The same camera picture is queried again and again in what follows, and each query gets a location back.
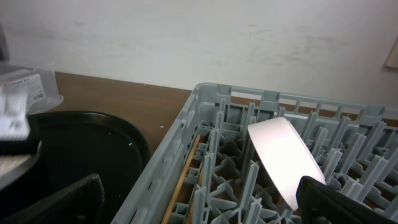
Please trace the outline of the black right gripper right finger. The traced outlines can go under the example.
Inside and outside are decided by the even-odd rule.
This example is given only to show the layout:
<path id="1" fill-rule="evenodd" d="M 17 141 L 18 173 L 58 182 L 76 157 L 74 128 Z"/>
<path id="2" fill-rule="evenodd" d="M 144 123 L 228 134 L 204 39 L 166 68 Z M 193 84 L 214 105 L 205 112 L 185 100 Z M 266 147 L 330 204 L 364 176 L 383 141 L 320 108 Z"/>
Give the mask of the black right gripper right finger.
<path id="1" fill-rule="evenodd" d="M 309 176 L 300 179 L 296 199 L 303 224 L 395 224 Z"/>

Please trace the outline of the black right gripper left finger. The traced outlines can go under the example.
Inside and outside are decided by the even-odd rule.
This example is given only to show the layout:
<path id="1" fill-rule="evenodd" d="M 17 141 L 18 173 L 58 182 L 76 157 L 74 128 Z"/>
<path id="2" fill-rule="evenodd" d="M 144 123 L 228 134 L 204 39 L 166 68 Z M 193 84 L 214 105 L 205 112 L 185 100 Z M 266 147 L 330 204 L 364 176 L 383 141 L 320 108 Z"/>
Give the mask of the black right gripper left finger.
<path id="1" fill-rule="evenodd" d="M 104 188 L 98 174 L 90 174 L 58 192 L 1 219 L 1 224 L 99 223 Z"/>

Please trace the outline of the pink plastic bowl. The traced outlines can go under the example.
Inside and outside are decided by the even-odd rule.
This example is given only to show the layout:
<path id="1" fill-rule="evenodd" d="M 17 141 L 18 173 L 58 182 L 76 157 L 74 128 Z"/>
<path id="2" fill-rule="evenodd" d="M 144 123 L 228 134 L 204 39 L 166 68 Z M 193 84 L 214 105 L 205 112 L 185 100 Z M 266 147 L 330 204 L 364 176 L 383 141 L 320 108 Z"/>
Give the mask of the pink plastic bowl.
<path id="1" fill-rule="evenodd" d="M 278 117 L 250 124 L 248 133 L 271 181 L 292 210 L 299 208 L 296 193 L 303 176 L 325 183 L 323 172 L 289 120 Z"/>

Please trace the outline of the grey plate with food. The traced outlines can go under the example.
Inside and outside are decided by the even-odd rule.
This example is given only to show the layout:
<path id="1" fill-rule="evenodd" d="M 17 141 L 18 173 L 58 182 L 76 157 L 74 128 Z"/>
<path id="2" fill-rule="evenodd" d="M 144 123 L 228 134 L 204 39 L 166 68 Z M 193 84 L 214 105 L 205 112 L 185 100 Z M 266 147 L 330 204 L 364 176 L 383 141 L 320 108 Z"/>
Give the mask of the grey plate with food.
<path id="1" fill-rule="evenodd" d="M 41 148 L 42 142 L 39 142 L 35 154 L 1 156 L 1 190 L 33 168 L 39 160 Z"/>

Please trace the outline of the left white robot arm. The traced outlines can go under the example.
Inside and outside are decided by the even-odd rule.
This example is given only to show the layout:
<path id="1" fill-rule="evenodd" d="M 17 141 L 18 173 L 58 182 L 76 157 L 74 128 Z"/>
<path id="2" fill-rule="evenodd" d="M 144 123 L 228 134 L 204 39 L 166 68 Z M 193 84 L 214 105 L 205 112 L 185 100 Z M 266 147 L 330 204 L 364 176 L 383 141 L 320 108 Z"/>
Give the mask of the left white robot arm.
<path id="1" fill-rule="evenodd" d="M 1 90 L 1 188 L 20 180 L 37 162 L 42 143 L 26 116 L 27 91 Z M 1 223 L 97 223 L 104 204 L 98 174 L 90 174 L 22 209 L 10 211 L 23 194 L 37 195 L 35 180 L 1 200 Z"/>

